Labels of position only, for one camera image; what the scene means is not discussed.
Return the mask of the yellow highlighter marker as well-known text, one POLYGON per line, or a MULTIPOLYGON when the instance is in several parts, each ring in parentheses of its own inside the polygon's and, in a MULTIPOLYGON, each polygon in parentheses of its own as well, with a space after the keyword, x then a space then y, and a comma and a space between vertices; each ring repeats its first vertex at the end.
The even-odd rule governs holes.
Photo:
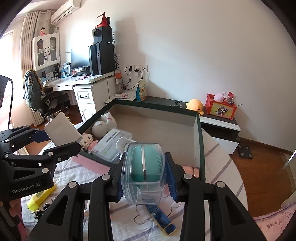
POLYGON ((48 196, 56 189, 56 184, 53 187, 33 194, 27 202, 27 208, 30 212, 36 212, 40 205, 48 198, 48 196))

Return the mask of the small pink white block toy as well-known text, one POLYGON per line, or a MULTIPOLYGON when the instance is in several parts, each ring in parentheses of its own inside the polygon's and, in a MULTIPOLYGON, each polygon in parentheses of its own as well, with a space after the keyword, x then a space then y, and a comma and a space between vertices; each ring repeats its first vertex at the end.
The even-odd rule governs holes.
POLYGON ((97 145, 98 140, 93 138, 93 135, 89 133, 82 134, 82 140, 80 141, 80 145, 83 151, 87 153, 91 153, 93 148, 97 145))

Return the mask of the clear tissue pack box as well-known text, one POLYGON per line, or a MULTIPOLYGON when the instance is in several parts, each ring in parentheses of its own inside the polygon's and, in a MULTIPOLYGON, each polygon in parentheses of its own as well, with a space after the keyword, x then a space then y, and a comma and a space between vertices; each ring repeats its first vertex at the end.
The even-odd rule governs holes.
POLYGON ((117 164, 131 139, 132 133, 113 128, 92 148, 91 154, 117 164))

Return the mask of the blue gold lipstick box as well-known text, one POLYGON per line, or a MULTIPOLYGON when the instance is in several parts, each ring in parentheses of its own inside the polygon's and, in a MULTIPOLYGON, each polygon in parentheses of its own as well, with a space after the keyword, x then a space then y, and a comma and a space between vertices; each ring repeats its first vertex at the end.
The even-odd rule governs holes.
POLYGON ((146 210, 151 215, 153 220, 157 223, 159 229, 166 235, 171 235, 177 230, 172 221, 165 215, 165 213, 155 204, 145 205, 146 210))

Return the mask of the white rabbit figurine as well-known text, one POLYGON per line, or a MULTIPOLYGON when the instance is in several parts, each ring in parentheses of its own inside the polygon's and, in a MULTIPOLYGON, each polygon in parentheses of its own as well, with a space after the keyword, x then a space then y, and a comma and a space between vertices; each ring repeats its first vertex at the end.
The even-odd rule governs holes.
POLYGON ((101 115, 100 120, 94 123, 92 126, 92 134, 96 138, 102 138, 113 128, 117 128, 117 123, 112 114, 108 112, 101 115))

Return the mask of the teal brush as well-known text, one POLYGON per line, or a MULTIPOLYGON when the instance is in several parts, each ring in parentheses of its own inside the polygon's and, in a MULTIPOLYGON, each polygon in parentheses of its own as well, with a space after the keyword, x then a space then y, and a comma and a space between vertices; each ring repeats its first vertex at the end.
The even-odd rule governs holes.
POLYGON ((166 160, 157 143, 129 143, 123 160, 121 186, 130 205, 160 203, 166 184, 166 160))

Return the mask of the black hair clip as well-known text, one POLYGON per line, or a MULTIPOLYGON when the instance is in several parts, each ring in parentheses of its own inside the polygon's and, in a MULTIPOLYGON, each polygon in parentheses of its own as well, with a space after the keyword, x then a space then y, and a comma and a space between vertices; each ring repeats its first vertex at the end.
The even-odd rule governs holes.
POLYGON ((41 207, 41 209, 38 209, 34 212, 34 219, 39 220, 42 215, 45 213, 45 211, 51 206, 52 202, 46 202, 44 205, 41 207))

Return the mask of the rose gold metal cylinder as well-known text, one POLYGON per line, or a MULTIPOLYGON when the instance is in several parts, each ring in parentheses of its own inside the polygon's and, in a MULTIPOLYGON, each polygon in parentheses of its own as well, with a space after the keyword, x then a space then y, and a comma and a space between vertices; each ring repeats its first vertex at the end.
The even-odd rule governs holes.
POLYGON ((199 178, 200 175, 200 171, 197 167, 193 167, 193 166, 182 166, 183 170, 184 170, 184 174, 182 174, 182 177, 184 179, 190 180, 193 177, 195 178, 199 178))

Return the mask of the white glass door cabinet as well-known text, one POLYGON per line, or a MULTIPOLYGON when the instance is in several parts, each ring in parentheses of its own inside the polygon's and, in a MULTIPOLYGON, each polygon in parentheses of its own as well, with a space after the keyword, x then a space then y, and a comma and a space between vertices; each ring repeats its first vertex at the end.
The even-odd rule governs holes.
POLYGON ((60 64, 59 34, 53 33, 32 39, 32 59, 34 70, 60 64))

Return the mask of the red storage box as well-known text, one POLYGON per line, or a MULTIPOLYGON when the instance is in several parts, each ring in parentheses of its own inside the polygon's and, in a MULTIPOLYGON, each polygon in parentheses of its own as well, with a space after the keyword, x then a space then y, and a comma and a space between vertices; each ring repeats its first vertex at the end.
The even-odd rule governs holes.
POLYGON ((229 104, 226 101, 215 101, 214 95, 208 93, 205 109, 207 114, 233 120, 237 106, 235 104, 229 104))

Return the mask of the snack bag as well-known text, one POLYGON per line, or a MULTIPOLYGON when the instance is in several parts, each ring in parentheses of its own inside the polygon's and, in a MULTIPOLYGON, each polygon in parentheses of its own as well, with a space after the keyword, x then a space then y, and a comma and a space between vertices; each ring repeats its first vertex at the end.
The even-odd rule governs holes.
POLYGON ((137 101, 143 101, 147 97, 146 84, 144 80, 141 80, 137 86, 136 99, 137 101))

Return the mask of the doll on cabinet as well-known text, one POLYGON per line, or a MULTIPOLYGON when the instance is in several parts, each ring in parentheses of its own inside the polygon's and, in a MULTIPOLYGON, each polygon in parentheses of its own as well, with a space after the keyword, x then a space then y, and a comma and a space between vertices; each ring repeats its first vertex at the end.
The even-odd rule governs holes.
POLYGON ((45 34, 45 27, 42 27, 40 30, 40 36, 44 36, 45 34))

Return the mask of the black speaker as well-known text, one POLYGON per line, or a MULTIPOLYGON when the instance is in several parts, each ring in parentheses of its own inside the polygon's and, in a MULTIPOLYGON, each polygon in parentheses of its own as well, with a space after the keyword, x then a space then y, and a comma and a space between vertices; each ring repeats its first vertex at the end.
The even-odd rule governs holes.
POLYGON ((111 43, 112 42, 112 28, 98 27, 93 29, 93 43, 111 43))

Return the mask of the white air conditioner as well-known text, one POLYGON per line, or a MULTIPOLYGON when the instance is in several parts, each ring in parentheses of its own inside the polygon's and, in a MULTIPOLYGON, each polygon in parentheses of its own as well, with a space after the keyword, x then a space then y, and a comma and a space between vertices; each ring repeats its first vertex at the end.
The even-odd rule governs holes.
POLYGON ((63 18, 74 13, 81 6, 81 0, 70 0, 58 8, 51 16, 51 24, 57 25, 63 18))

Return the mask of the wall power sockets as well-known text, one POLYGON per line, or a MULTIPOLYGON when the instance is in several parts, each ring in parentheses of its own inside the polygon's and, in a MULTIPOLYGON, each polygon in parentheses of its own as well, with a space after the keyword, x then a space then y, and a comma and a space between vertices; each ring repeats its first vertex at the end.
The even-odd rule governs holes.
POLYGON ((134 72, 134 76, 135 77, 138 77, 138 76, 140 76, 140 75, 142 75, 142 73, 146 73, 146 72, 148 72, 148 66, 147 65, 143 65, 143 66, 141 66, 141 65, 135 65, 135 66, 128 66, 128 70, 130 71, 130 72, 134 72))

